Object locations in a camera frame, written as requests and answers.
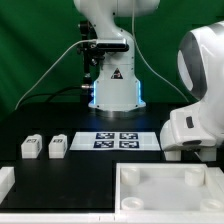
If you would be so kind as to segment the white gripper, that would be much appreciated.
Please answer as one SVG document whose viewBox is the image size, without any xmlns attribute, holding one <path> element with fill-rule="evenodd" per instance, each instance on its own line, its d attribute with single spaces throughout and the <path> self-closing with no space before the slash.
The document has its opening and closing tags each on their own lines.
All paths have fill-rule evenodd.
<svg viewBox="0 0 224 224">
<path fill-rule="evenodd" d="M 163 151 L 219 148 L 224 144 L 224 128 L 199 120 L 200 104 L 195 103 L 170 112 L 160 132 Z"/>
</svg>

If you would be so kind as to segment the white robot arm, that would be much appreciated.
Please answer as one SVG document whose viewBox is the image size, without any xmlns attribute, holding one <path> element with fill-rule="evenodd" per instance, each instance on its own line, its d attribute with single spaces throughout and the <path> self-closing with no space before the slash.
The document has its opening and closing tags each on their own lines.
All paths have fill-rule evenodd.
<svg viewBox="0 0 224 224">
<path fill-rule="evenodd" d="M 144 107 L 134 74 L 134 38 L 117 27 L 114 19 L 151 13 L 160 0 L 73 1 L 96 32 L 91 51 L 103 55 L 89 106 L 109 114 Z M 170 113 L 160 133 L 162 149 L 220 147 L 224 144 L 224 21 L 184 36 L 178 49 L 178 70 L 197 102 Z"/>
</svg>

